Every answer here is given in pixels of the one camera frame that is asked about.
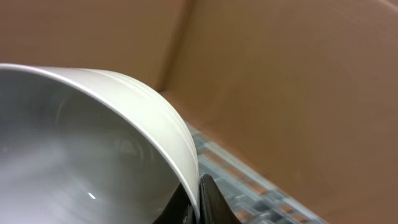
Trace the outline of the grey bowl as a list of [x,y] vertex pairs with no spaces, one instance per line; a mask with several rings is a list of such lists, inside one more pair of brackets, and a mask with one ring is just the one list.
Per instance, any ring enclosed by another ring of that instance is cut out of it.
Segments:
[[154,223],[178,192],[199,220],[195,144],[158,92],[107,70],[1,65],[2,223]]

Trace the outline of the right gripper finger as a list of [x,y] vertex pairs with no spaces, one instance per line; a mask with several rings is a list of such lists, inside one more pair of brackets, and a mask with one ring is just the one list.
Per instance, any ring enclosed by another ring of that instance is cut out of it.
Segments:
[[241,224],[212,176],[203,175],[199,187],[200,218],[195,216],[187,193],[179,185],[154,224]]

